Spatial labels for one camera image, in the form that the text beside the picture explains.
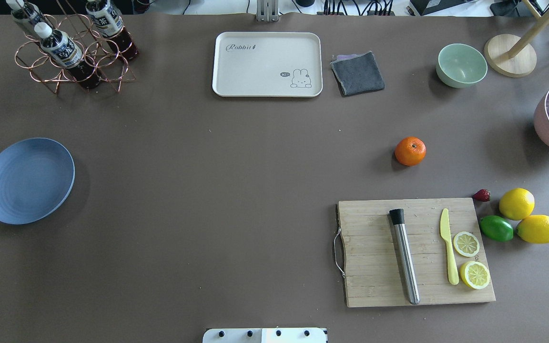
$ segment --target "yellow knife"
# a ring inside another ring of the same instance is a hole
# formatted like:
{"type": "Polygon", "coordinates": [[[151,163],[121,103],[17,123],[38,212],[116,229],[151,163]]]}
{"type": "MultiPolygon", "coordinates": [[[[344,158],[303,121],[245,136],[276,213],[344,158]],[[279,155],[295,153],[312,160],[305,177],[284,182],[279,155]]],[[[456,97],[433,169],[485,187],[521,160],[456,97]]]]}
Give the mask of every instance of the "yellow knife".
{"type": "Polygon", "coordinates": [[[457,271],[457,262],[455,261],[455,252],[453,251],[453,243],[450,238],[450,223],[448,220],[448,209],[442,211],[440,217],[440,236],[446,242],[446,257],[448,265],[448,282],[451,284],[459,283],[459,272],[457,271]]]}

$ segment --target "stainless steel muddler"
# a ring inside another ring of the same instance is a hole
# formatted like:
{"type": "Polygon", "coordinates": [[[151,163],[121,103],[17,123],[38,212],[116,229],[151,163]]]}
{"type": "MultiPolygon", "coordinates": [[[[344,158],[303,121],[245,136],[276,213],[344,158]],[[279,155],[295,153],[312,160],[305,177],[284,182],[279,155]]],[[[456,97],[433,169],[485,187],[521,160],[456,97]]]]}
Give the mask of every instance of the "stainless steel muddler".
{"type": "Polygon", "coordinates": [[[395,229],[395,237],[399,254],[401,255],[401,265],[404,272],[404,281],[406,283],[406,292],[408,301],[416,305],[420,301],[418,296],[417,278],[414,275],[414,264],[412,263],[412,254],[410,253],[410,244],[406,234],[406,226],[404,224],[404,210],[392,209],[389,211],[393,228],[395,229]]]}

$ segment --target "folded towel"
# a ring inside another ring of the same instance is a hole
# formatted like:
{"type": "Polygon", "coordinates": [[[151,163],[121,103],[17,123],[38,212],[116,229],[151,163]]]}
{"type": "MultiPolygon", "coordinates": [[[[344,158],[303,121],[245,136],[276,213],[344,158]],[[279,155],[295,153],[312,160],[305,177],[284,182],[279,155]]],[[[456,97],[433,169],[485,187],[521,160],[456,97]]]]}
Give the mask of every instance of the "folded towel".
{"type": "Polygon", "coordinates": [[[344,95],[355,95],[366,91],[380,91],[385,82],[371,51],[361,55],[338,55],[330,63],[344,95]]]}

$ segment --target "wooden cutting board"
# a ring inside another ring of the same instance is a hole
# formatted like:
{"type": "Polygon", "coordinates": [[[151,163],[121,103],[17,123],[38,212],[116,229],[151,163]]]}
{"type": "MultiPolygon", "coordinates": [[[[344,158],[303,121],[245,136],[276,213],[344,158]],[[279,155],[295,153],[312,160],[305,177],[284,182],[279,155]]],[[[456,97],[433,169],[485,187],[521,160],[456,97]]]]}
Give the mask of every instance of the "wooden cutting board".
{"type": "Polygon", "coordinates": [[[446,245],[440,237],[440,215],[444,208],[449,210],[453,238],[458,232],[471,232],[480,242],[480,250],[472,258],[455,252],[457,268],[474,260],[488,267],[471,198],[364,200],[338,202],[348,307],[410,305],[400,278],[388,215],[397,208],[404,209],[420,304],[495,301],[492,280],[479,290],[467,287],[463,280],[457,285],[448,282],[446,245]]]}

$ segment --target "bottle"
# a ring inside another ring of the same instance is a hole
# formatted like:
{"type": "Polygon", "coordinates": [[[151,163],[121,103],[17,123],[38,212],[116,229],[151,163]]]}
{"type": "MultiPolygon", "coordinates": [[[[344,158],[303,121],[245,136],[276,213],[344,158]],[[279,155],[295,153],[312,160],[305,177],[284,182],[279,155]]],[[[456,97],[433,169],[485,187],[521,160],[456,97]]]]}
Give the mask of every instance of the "bottle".
{"type": "Polygon", "coordinates": [[[84,60],[83,52],[67,33],[52,29],[45,22],[35,25],[35,33],[41,38],[41,49],[48,53],[58,65],[69,71],[78,84],[93,89],[101,83],[101,71],[84,60]]]}
{"type": "Polygon", "coordinates": [[[86,12],[101,35],[108,39],[107,43],[112,50],[120,49],[120,54],[128,61],[139,55],[137,45],[132,41],[122,18],[110,0],[88,0],[86,12]]]}
{"type": "Polygon", "coordinates": [[[14,22],[26,33],[35,39],[37,33],[35,33],[35,25],[38,22],[45,22],[48,26],[52,27],[46,17],[41,13],[40,9],[31,4],[30,2],[24,2],[24,0],[6,0],[8,6],[11,8],[11,15],[14,22]]]}

